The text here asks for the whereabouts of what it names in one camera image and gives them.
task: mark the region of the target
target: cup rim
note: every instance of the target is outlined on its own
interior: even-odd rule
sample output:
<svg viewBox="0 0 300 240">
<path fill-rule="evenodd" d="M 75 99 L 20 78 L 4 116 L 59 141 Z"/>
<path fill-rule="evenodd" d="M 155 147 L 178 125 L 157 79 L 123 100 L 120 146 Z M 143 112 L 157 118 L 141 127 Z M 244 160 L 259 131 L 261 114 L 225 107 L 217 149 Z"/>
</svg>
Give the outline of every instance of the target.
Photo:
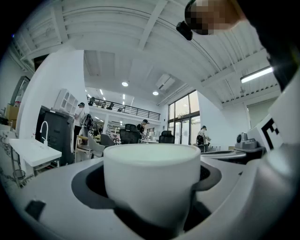
<svg viewBox="0 0 300 240">
<path fill-rule="evenodd" d="M 107 158 L 107 160 L 113 160 L 115 162 L 121 163 L 121 164 L 125 164 L 125 165 L 135 165 L 135 166 L 167 166 L 167 165 L 175 165 L 175 164 L 181 164 L 181 163 L 185 163 L 188 162 L 192 159 L 195 159 L 197 157 L 200 157 L 200 149 L 198 147 L 195 146 L 190 146 L 190 145 L 177 145 L 177 144 L 167 144 L 167 143 L 157 143 L 160 146 L 162 145 L 167 145 L 167 146 L 177 146 L 177 147 L 182 147 L 182 148 L 190 148 L 190 149 L 194 149 L 195 152 L 193 154 L 191 154 L 191 156 L 186 157 L 186 158 L 178 158 L 178 159 L 172 159 L 172 160 L 161 160 L 161 161 L 139 161 L 139 160 L 131 160 L 131 161 L 124 161 L 122 159 L 119 158 L 115 158 L 115 156 L 112 156 L 110 151 L 113 150 L 114 148 L 122 148 L 122 147 L 128 147 L 128 146 L 140 146 L 141 144 L 124 144 L 124 145 L 115 145 L 115 146 L 111 146 L 108 147 L 106 149 L 104 149 L 104 157 Z"/>
</svg>

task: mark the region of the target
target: ceiling air conditioner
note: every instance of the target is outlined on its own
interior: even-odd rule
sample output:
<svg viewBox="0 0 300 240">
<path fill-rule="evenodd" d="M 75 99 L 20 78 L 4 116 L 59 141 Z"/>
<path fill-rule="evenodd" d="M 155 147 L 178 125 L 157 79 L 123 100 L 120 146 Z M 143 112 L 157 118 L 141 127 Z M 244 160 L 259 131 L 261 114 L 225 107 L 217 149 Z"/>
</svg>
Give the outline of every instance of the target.
<svg viewBox="0 0 300 240">
<path fill-rule="evenodd" d="M 167 90 L 174 82 L 175 80 L 172 79 L 168 74 L 163 74 L 156 83 L 156 86 L 159 90 Z"/>
</svg>

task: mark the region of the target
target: white shirt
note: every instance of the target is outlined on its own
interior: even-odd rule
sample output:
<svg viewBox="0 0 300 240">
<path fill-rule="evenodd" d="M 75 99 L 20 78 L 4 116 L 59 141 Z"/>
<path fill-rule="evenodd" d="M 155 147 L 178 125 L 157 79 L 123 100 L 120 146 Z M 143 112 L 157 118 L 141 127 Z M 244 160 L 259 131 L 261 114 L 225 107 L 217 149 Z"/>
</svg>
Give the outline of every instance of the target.
<svg viewBox="0 0 300 240">
<path fill-rule="evenodd" d="M 202 136 L 204 139 L 204 144 L 208 144 L 208 142 L 210 141 L 210 137 L 208 137 L 207 131 L 205 129 L 201 129 L 198 132 L 198 135 Z"/>
<path fill-rule="evenodd" d="M 85 117 L 84 108 L 78 107 L 78 108 L 75 110 L 75 115 L 78 115 L 77 118 L 75 117 L 75 126 L 81 127 L 82 124 L 81 124 L 80 122 L 81 122 L 81 121 L 84 119 L 84 117 Z"/>
</svg>

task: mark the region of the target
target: wall-mounted shelf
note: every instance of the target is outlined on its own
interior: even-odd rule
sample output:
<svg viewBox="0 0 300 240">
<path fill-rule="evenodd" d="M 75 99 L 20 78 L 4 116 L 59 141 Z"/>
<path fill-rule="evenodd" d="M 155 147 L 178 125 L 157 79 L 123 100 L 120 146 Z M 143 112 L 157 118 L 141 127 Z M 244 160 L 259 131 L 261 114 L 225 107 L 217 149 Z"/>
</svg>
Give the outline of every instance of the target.
<svg viewBox="0 0 300 240">
<path fill-rule="evenodd" d="M 67 89 L 63 88 L 56 99 L 54 109 L 74 114 L 77 105 L 78 100 Z"/>
</svg>

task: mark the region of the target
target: faucet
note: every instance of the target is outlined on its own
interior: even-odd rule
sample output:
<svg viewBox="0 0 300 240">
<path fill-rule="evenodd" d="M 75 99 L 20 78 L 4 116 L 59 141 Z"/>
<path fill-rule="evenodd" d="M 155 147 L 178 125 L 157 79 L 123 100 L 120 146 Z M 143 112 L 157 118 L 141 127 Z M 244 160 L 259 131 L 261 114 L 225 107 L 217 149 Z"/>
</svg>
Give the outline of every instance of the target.
<svg viewBox="0 0 300 240">
<path fill-rule="evenodd" d="M 43 137 L 42 137 L 42 138 L 43 138 L 43 140 L 44 140 L 44 144 L 45 144 L 46 146 L 48 146 L 48 141 L 47 141 L 47 139 L 48 139 L 48 123 L 47 123 L 46 121 L 43 121 L 42 126 L 41 126 L 41 130 L 40 130 L 39 132 L 42 133 L 42 129 L 43 129 L 44 123 L 47 125 L 47 132 L 46 132 L 46 139 L 43 138 Z"/>
</svg>

